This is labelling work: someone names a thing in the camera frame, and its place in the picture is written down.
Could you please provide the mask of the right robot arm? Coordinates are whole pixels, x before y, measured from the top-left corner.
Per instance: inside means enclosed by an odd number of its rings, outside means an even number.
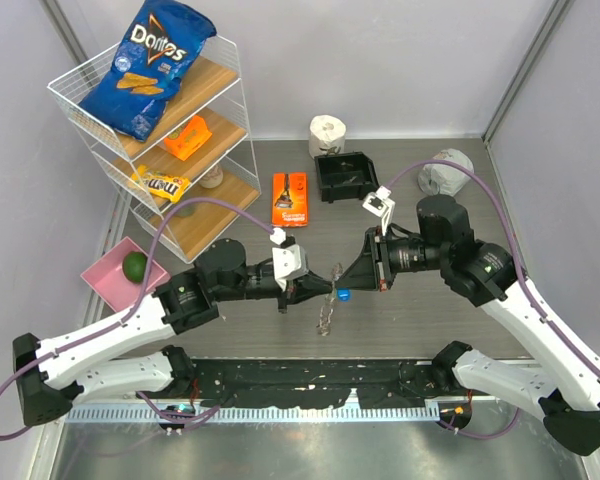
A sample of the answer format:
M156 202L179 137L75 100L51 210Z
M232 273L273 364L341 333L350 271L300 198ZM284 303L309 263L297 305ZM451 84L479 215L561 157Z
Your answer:
M600 448L600 356L541 297L503 247L475 238L467 210L448 195L416 206L419 230L392 223L386 189L368 194L365 210L380 218L338 280L340 289L387 291L399 273L436 270L444 283L495 319L540 365L538 373L492 359L454 341L433 359L432 380L446 394L465 388L498 397L539 419L580 456Z

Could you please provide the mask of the blue tag key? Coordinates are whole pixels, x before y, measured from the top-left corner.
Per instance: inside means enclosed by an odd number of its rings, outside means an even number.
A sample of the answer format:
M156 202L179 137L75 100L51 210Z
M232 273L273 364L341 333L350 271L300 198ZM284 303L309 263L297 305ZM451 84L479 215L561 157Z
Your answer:
M337 289L336 294L341 302L348 302L351 299L351 291L349 289Z

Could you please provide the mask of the keys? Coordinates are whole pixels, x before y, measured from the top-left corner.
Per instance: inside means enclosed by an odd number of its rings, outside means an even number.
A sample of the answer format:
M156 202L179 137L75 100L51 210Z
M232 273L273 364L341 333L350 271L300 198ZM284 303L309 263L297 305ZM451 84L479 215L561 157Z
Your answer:
M364 180L361 168L356 162L340 160L333 166L329 184L332 186L359 184Z

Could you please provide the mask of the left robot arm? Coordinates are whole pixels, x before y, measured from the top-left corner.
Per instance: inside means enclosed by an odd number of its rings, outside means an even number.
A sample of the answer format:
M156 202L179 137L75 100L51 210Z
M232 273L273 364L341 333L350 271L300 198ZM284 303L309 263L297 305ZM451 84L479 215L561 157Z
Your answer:
M330 293L330 281L308 267L305 250L289 243L250 265L237 240L214 242L192 268L172 277L130 307L88 327L41 340L31 333L12 343L23 422L39 426L96 396L127 391L180 398L193 387L185 353L165 348L144 359L123 354L200 327L219 316L221 302L274 299L279 311Z

